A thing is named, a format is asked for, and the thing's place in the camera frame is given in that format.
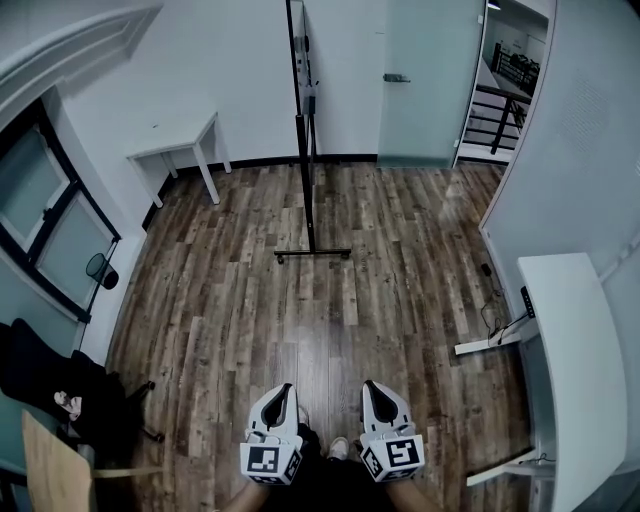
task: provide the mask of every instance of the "metal railing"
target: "metal railing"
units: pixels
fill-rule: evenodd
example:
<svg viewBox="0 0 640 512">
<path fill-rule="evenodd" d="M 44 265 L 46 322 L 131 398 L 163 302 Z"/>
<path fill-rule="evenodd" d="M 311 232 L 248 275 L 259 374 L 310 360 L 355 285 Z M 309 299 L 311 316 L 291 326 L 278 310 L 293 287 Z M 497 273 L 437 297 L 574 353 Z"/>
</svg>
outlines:
<svg viewBox="0 0 640 512">
<path fill-rule="evenodd" d="M 527 116 L 527 109 L 522 105 L 530 105 L 531 100 L 526 96 L 514 94 L 512 92 L 503 91 L 502 89 L 496 89 L 495 87 L 488 87 L 486 85 L 477 85 L 476 93 L 490 94 L 496 98 L 504 98 L 504 100 L 495 101 L 495 103 L 487 103 L 486 101 L 477 101 L 477 94 L 474 94 L 472 105 L 480 107 L 482 111 L 484 109 L 491 109 L 491 112 L 501 111 L 499 117 L 491 117 L 487 115 L 478 115 L 477 110 L 473 109 L 469 115 L 470 120 L 480 121 L 480 128 L 468 127 L 465 131 L 465 139 L 462 141 L 467 144 L 475 144 L 480 146 L 490 146 L 491 154 L 495 155 L 499 148 L 501 149 L 513 149 L 513 146 L 507 146 L 503 144 L 503 139 L 518 140 L 520 137 L 520 130 L 524 126 L 524 121 Z M 510 133 L 505 133 L 507 127 L 512 127 Z M 491 142 L 478 141 L 467 138 L 468 133 L 480 133 L 483 135 L 493 136 Z"/>
<path fill-rule="evenodd" d="M 491 61 L 491 71 L 513 82 L 529 96 L 533 96 L 538 83 L 540 66 L 523 55 L 510 55 L 502 51 L 502 45 L 496 43 Z"/>
</svg>

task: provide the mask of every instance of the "white desk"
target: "white desk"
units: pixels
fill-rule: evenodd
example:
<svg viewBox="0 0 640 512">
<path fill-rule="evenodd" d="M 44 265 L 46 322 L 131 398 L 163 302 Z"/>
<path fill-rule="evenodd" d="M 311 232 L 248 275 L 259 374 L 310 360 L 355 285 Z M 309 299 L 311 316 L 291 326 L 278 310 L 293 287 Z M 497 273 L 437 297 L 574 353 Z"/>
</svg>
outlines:
<svg viewBox="0 0 640 512">
<path fill-rule="evenodd" d="M 557 462 L 527 463 L 540 456 L 535 450 L 469 477 L 467 485 L 502 473 L 550 479 L 552 511 L 569 512 L 625 457 L 627 392 L 620 345 L 604 291 L 586 254 L 519 258 L 518 266 L 536 319 L 514 326 L 502 344 L 531 339 L 537 324 L 551 380 Z M 456 353 L 492 348 L 496 338 L 458 345 Z"/>
<path fill-rule="evenodd" d="M 224 140 L 222 139 L 222 133 L 216 129 L 218 113 L 213 107 L 208 107 L 206 104 L 200 106 L 202 108 L 193 109 L 189 112 L 174 110 L 173 112 L 155 114 L 155 117 L 152 117 L 153 120 L 141 130 L 139 137 L 136 137 L 135 146 L 127 156 L 131 165 L 140 176 L 140 180 L 148 194 L 158 208 L 162 207 L 162 201 L 156 191 L 150 187 L 144 170 L 137 159 L 161 154 L 167 169 L 174 178 L 177 178 L 178 173 L 176 172 L 169 152 L 179 149 L 191 149 L 193 151 L 213 203 L 220 203 L 218 191 L 213 184 L 213 179 L 211 178 L 211 173 L 207 167 L 207 162 L 200 144 L 202 138 L 210 129 L 215 131 L 216 146 L 220 151 L 224 169 L 227 173 L 231 172 L 229 155 Z"/>
</svg>

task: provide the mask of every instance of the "person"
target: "person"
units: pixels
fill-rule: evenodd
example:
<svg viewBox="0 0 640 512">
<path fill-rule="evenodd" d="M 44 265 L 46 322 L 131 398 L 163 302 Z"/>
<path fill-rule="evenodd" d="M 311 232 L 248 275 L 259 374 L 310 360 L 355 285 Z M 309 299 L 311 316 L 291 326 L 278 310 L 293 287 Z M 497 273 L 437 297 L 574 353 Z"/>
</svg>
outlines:
<svg viewBox="0 0 640 512">
<path fill-rule="evenodd" d="M 300 423 L 302 463 L 290 486 L 268 486 L 250 480 L 222 512 L 371 511 L 441 512 L 412 480 L 376 483 L 363 463 L 348 459 L 349 442 L 335 439 L 327 458 L 318 435 Z"/>
</svg>

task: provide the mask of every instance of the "shoe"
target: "shoe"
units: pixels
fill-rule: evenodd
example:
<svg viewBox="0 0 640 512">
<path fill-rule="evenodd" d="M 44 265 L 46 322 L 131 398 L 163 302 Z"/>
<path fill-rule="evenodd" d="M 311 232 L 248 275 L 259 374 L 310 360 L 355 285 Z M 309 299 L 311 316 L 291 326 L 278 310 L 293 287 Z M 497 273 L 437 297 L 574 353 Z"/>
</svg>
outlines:
<svg viewBox="0 0 640 512">
<path fill-rule="evenodd" d="M 329 458 L 347 460 L 349 455 L 349 441 L 346 437 L 337 437 L 329 447 Z"/>
<path fill-rule="evenodd" d="M 298 406 L 298 423 L 304 423 L 307 427 L 309 426 L 309 413 L 301 405 Z"/>
</svg>

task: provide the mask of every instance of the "black pants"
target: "black pants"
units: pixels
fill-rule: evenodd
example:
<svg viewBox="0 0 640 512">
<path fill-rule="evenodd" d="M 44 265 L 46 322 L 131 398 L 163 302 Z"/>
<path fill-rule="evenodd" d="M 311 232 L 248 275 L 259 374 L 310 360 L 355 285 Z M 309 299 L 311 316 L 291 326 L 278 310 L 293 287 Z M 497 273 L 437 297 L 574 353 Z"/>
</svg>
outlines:
<svg viewBox="0 0 640 512">
<path fill-rule="evenodd" d="M 298 435 L 303 439 L 298 473 L 290 486 L 273 489 L 263 510 L 395 510 L 364 464 L 322 457 L 318 435 L 307 425 L 299 425 Z"/>
</svg>

